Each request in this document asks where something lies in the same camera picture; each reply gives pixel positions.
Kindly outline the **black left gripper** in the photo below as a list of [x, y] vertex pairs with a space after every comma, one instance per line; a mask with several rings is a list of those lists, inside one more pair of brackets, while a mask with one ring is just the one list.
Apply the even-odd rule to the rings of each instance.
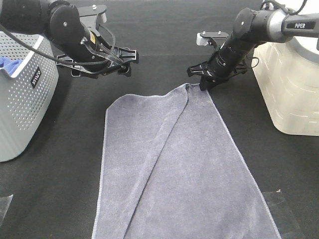
[[102, 58], [96, 59], [98, 55], [93, 55], [95, 58], [92, 59], [93, 61], [88, 62], [88, 65], [80, 65], [80, 63], [75, 62], [72, 58], [63, 54], [57, 56], [57, 59], [63, 61], [63, 63], [56, 62], [56, 66], [68, 68], [72, 77], [98, 79], [99, 76], [106, 76], [112, 73], [131, 76], [131, 63], [139, 63], [139, 53], [137, 50], [115, 47], [113, 52], [122, 60], [122, 63], [116, 63]]

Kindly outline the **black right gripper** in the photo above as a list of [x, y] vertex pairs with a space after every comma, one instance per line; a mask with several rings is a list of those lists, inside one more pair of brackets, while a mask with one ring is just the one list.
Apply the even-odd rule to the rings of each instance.
[[220, 85], [221, 82], [227, 81], [239, 74], [245, 74], [247, 71], [248, 66], [245, 60], [240, 60], [239, 58], [230, 58], [228, 60], [214, 58], [188, 67], [187, 74], [189, 77], [193, 75], [204, 77], [207, 81], [201, 79], [199, 88], [201, 91], [210, 91]]

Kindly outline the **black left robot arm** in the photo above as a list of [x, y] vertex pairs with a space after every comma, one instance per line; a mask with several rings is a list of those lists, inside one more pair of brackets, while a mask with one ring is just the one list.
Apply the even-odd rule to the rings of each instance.
[[[73, 77], [97, 79], [111, 73], [131, 75], [131, 63], [139, 62], [136, 50], [109, 44], [100, 29], [107, 21], [104, 4], [77, 7], [66, 0], [2, 0], [0, 29], [32, 52], [71, 70]], [[16, 33], [43, 35], [63, 54], [51, 57], [15, 37]]]

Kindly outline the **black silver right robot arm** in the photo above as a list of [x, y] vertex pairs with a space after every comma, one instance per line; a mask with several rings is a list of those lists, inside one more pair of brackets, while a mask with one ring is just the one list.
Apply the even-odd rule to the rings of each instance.
[[259, 10], [245, 8], [234, 21], [230, 34], [222, 31], [199, 32], [199, 46], [213, 46], [207, 61], [190, 66], [188, 76], [201, 77], [199, 87], [209, 90], [249, 69], [245, 58], [249, 52], [267, 42], [286, 43], [294, 36], [318, 38], [318, 13], [301, 14], [275, 0], [265, 0]]

